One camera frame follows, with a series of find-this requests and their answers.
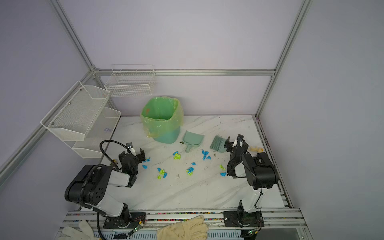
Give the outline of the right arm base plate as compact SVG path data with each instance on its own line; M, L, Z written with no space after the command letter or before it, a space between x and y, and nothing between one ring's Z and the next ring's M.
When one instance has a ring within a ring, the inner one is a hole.
M225 227L264 227L264 218L261 211L254 213L237 212L237 211L225 211L224 223Z

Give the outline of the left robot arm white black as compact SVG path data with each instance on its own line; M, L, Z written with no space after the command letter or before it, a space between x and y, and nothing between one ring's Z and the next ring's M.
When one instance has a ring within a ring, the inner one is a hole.
M126 228L132 222L143 222L146 214L133 216L126 203L107 192L107 187L131 188L137 180L138 165L146 160L145 151L135 154L133 149L119 154L121 170L111 166L86 165L65 191L65 200L106 217L118 228Z

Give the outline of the green hand brush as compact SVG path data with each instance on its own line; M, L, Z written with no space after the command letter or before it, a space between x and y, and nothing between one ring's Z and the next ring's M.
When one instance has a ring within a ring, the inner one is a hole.
M216 135L210 145L210 149L219 153L225 153L227 149L225 148L226 139L222 138L219 135Z

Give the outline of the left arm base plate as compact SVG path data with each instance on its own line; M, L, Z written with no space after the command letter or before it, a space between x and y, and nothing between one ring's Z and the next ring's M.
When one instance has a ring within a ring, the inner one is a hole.
M133 229L146 219L145 212L133 212L129 217L106 217L104 229Z

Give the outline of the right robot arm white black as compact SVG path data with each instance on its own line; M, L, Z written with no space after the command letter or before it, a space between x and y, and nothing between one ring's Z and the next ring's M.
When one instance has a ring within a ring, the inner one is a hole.
M279 175L274 164L264 152L252 156L248 151L249 145L244 140L244 136L238 134L235 141L231 142L227 138L224 148L230 153L230 160L227 164L228 176L239 179L236 167L244 167L243 176L254 194L248 198L240 200L235 211L224 212L224 223L226 227L263 227L264 220L262 215L261 203L264 195L269 189L279 182Z

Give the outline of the green plastic dustpan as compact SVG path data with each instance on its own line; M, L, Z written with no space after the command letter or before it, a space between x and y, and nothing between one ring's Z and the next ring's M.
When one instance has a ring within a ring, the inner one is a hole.
M195 134L189 131L186 131L183 142L186 145L186 153L189 153L192 148L199 147L204 139L204 135Z

